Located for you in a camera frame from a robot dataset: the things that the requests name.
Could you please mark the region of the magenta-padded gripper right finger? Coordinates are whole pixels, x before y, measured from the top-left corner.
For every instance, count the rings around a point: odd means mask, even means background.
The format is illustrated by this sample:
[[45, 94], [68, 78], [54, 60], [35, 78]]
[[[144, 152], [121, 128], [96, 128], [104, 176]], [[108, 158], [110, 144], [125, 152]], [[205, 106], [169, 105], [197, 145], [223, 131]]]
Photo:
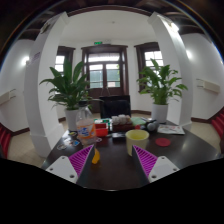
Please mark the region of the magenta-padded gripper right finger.
[[132, 146], [132, 157], [142, 183], [153, 183], [179, 170], [166, 156], [157, 157], [136, 145]]

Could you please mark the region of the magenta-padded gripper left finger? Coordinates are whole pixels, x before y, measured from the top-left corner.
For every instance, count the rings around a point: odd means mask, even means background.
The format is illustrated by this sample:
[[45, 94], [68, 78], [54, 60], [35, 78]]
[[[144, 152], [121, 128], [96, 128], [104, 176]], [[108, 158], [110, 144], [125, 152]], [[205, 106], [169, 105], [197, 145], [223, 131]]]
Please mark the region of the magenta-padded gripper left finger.
[[75, 184], [86, 182], [94, 157], [94, 146], [90, 145], [73, 155], [60, 156], [46, 171]]

